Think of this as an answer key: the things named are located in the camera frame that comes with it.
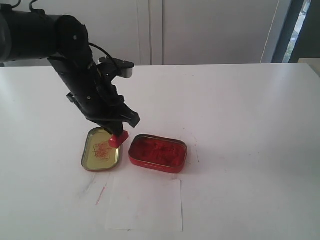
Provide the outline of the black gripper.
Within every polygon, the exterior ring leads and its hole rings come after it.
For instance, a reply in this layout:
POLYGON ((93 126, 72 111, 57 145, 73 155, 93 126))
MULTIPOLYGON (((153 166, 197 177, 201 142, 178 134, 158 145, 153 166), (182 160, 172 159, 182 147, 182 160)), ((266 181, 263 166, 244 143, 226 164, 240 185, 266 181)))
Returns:
POLYGON ((112 80, 100 71, 100 64, 92 62, 79 67, 63 57, 53 56, 48 60, 68 87, 70 93, 67 97, 87 120, 117 137, 124 132, 123 122, 132 128, 138 125, 139 114, 125 106, 124 97, 118 94, 112 80))

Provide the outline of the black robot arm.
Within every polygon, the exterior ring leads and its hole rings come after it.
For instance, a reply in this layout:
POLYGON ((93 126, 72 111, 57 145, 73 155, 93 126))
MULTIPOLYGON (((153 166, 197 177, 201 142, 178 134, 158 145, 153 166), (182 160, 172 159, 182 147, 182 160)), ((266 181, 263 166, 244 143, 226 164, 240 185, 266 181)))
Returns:
POLYGON ((67 98, 85 118, 109 134, 120 136, 123 124, 140 122, 113 85, 113 79, 132 76, 134 63, 106 53, 96 64, 87 28, 71 15, 48 15, 32 6, 0 6, 0 61, 47 59, 69 89, 67 98))

